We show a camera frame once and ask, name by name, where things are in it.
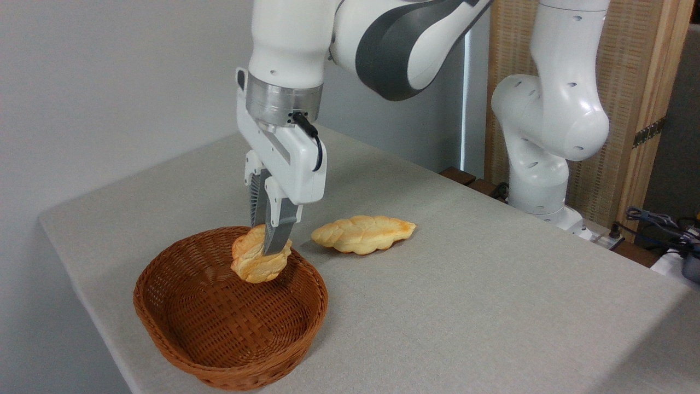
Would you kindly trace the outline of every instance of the wooden panel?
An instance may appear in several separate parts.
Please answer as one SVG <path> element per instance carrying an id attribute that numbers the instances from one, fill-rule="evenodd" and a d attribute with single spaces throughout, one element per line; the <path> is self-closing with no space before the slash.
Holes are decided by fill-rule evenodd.
<path id="1" fill-rule="evenodd" d="M 669 109 L 692 8 L 692 0 L 664 2 L 645 84 L 642 114 L 637 122 L 639 130 L 664 117 Z M 659 139 L 657 136 L 648 140 L 631 152 L 617 218 L 633 229 L 637 228 L 637 223 L 624 220 L 624 212 L 631 205 L 641 207 L 644 204 Z"/>
<path id="2" fill-rule="evenodd" d="M 610 118 L 610 134 L 597 155 L 584 162 L 570 164 L 567 195 L 569 205 L 583 212 L 587 219 L 603 226 L 609 226 L 617 218 L 620 207 L 627 203 L 623 189 L 634 190 L 633 195 L 636 196 L 636 191 L 645 190 L 648 183 L 649 174 L 645 171 L 648 167 L 650 173 L 651 166 L 646 163 L 649 161 L 648 155 L 655 154 L 655 148 L 652 143 L 645 148 L 646 155 L 637 151 L 633 157 L 634 135 L 665 114 L 663 108 L 663 111 L 656 112 L 660 114 L 658 118 L 648 116 L 645 103 L 654 102 L 653 107 L 660 109 L 663 106 L 659 103 L 668 105 L 675 76 L 675 69 L 670 66 L 675 63 L 677 68 L 680 58 L 680 52 L 673 52 L 673 46 L 677 44 L 673 40 L 677 38 L 668 34 L 659 35 L 657 30 L 666 32 L 666 27 L 671 26 L 675 30 L 685 31 L 687 18 L 685 27 L 676 20 L 684 12 L 690 17 L 687 5 L 691 2 L 610 2 L 597 59 L 598 91 Z M 529 0 L 496 0 L 494 3 L 491 13 L 489 99 L 498 82 L 506 76 L 536 74 L 529 54 L 536 8 L 537 2 Z M 672 74 L 657 71 L 664 68 Z M 492 183 L 506 182 L 508 157 L 503 134 L 490 107 L 486 122 L 486 179 Z M 630 168 L 639 169 L 634 185 L 629 176 Z"/>

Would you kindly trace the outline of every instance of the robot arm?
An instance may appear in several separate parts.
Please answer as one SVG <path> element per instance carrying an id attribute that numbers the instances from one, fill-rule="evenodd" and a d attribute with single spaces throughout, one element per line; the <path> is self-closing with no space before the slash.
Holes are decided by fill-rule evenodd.
<path id="1" fill-rule="evenodd" d="M 323 197 L 318 116 L 333 60 L 388 100 L 420 93 L 493 0 L 255 0 L 253 55 L 238 69 L 237 123 L 251 145 L 251 223 L 279 252 L 303 204 Z"/>
<path id="2" fill-rule="evenodd" d="M 590 158 L 608 137 L 595 72 L 608 3 L 540 0 L 530 43 L 539 77 L 511 75 L 491 98 L 510 162 L 508 203 L 576 234 L 566 160 Z"/>
<path id="3" fill-rule="evenodd" d="M 345 0 L 330 52 L 336 64 L 391 101 L 435 79 L 455 43 L 492 0 Z"/>

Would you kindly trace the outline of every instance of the black cable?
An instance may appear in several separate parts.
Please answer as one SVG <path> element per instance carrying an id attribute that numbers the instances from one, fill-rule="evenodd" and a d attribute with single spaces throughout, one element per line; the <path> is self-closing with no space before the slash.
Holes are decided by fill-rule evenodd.
<path id="1" fill-rule="evenodd" d="M 311 170 L 313 172 L 318 171 L 321 168 L 321 164 L 323 163 L 323 147 L 321 146 L 321 140 L 319 139 L 319 131 L 314 127 L 314 125 L 309 122 L 309 119 L 306 118 L 304 114 L 301 112 L 295 112 L 292 115 L 292 119 L 299 125 L 299 127 L 304 130 L 305 133 L 308 134 L 309 137 L 314 138 L 316 140 L 316 145 L 318 147 L 318 157 L 316 159 L 316 167 Z"/>
<path id="2" fill-rule="evenodd" d="M 622 224 L 622 223 L 620 223 L 620 222 L 617 222 L 617 221 L 616 221 L 616 222 L 614 222 L 614 224 L 618 225 L 620 228 L 624 229 L 624 230 L 627 231 L 628 233 L 634 234 L 635 236 L 638 236 L 639 238 L 645 239 L 645 240 L 647 240 L 647 241 L 649 241 L 649 242 L 651 242 L 651 243 L 656 243 L 656 244 L 658 244 L 658 245 L 663 245 L 663 246 L 665 246 L 665 247 L 667 247 L 667 248 L 669 248 L 669 249 L 675 249 L 675 250 L 679 250 L 679 251 L 685 252 L 685 253 L 694 253 L 694 251 L 695 251 L 694 248 L 684 247 L 684 245 L 674 244 L 674 243 L 666 242 L 666 241 L 663 241 L 663 240 L 657 240 L 657 239 L 654 239 L 654 238 L 649 238 L 649 237 L 647 237 L 647 236 L 642 235 L 641 233 L 639 233 L 639 232 L 637 232 L 637 231 L 634 231 L 633 229 L 630 229 L 629 227 L 625 226 L 624 224 Z"/>
<path id="3" fill-rule="evenodd" d="M 316 159 L 316 168 L 313 169 L 313 171 L 316 172 L 319 170 L 319 168 L 321 168 L 321 164 L 323 163 L 323 147 L 321 146 L 321 140 L 319 139 L 318 135 L 314 138 L 316 139 L 316 145 L 318 146 L 318 158 Z"/>

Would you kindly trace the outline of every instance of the golden crust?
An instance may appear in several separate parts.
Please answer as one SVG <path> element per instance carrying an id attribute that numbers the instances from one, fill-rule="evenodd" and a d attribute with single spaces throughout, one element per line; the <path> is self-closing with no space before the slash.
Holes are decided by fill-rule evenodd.
<path id="1" fill-rule="evenodd" d="M 273 280 L 287 265 L 287 257 L 292 254 L 292 241 L 288 240 L 284 249 L 277 254 L 263 256 L 265 225 L 253 227 L 245 236 L 238 237 L 231 247 L 233 264 L 231 269 L 250 283 Z"/>
<path id="2" fill-rule="evenodd" d="M 339 252 L 370 254 L 377 249 L 387 250 L 397 240 L 409 238 L 415 229 L 415 224 L 401 219 L 359 215 L 319 227 L 311 234 L 311 239 Z"/>

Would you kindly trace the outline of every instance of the wicker basket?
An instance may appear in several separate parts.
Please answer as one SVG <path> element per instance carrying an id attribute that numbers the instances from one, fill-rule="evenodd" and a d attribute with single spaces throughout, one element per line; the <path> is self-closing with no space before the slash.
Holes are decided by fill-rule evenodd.
<path id="1" fill-rule="evenodd" d="M 136 314 L 170 363 L 225 390 L 251 390 L 294 369 L 328 309 L 316 269 L 294 249 L 266 283 L 231 271 L 231 244 L 249 227 L 223 227 L 180 240 L 143 271 Z"/>

